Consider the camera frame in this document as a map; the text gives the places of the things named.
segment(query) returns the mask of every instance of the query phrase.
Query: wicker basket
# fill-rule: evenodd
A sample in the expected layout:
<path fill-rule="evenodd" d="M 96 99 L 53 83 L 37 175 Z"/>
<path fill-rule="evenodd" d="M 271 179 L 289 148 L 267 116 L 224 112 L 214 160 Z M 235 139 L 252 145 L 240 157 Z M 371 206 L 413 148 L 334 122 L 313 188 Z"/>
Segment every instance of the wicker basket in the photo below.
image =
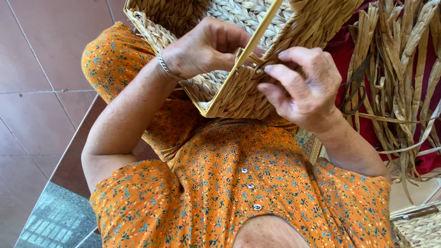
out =
<path fill-rule="evenodd" d="M 254 34 L 279 0 L 127 0 L 124 12 L 155 52 L 167 47 L 213 16 L 244 27 Z M 265 118 L 273 106 L 257 91 L 260 82 L 274 80 L 260 69 L 277 64 L 279 52 L 293 46 L 324 48 L 363 0 L 290 0 L 277 9 L 259 41 L 265 51 L 255 66 L 237 63 L 232 72 L 213 71 L 181 81 L 193 103 L 205 117 Z"/>

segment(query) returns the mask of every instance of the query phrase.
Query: woman's right hand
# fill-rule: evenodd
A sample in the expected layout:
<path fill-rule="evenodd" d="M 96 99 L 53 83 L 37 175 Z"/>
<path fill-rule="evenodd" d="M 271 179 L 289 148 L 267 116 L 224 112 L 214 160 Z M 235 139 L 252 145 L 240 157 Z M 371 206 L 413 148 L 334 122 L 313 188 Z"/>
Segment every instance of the woman's right hand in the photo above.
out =
<path fill-rule="evenodd" d="M 279 53 L 279 59 L 288 66 L 269 65 L 265 72 L 277 79 L 291 97 L 274 84 L 258 85 L 277 113 L 316 135 L 341 122 L 342 114 L 334 103 L 341 76 L 331 55 L 320 48 L 292 47 Z M 306 80 L 294 71 L 297 65 L 302 67 Z"/>

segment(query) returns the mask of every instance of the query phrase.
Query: woman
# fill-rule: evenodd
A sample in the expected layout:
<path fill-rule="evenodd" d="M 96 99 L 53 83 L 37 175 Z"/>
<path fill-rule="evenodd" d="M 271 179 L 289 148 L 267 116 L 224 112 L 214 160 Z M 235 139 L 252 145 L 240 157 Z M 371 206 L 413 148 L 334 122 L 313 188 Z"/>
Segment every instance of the woman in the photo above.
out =
<path fill-rule="evenodd" d="M 392 246 L 390 175 L 335 107 L 341 77 L 328 53 L 294 47 L 279 54 L 286 65 L 265 67 L 292 98 L 259 84 L 278 113 L 262 121 L 207 119 L 171 95 L 177 78 L 231 70 L 248 40 L 205 18 L 162 65 L 122 23 L 87 46 L 84 74 L 110 103 L 82 153 L 103 246 Z M 320 139 L 332 164 L 308 162 L 292 123 Z M 162 161 L 136 161 L 141 136 Z"/>

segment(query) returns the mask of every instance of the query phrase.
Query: hand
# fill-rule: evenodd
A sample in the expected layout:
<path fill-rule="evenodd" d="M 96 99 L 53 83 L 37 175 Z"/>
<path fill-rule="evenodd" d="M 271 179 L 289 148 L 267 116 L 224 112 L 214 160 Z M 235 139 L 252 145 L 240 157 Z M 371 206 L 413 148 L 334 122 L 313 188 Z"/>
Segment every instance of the hand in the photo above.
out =
<path fill-rule="evenodd" d="M 266 66 L 265 72 L 280 81 L 290 97 L 274 84 L 258 85 L 277 113 L 314 134 L 341 123 L 342 114 L 335 106 L 341 76 L 331 55 L 320 48 L 293 47 L 279 53 L 279 59 L 288 66 Z M 306 80 L 294 71 L 297 65 L 302 67 Z"/>
<path fill-rule="evenodd" d="M 230 71 L 234 52 L 245 48 L 250 35 L 241 27 L 205 17 L 194 29 L 163 52 L 170 71 L 185 79 L 215 70 Z"/>

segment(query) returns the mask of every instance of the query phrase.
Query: woven mat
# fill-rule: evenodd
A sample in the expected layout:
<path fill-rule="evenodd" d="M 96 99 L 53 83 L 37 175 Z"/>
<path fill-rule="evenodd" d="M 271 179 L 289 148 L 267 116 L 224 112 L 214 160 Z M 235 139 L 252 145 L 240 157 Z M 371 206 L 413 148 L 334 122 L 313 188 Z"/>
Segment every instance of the woven mat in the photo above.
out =
<path fill-rule="evenodd" d="M 394 226 L 402 248 L 441 247 L 441 212 L 408 221 L 396 221 Z"/>

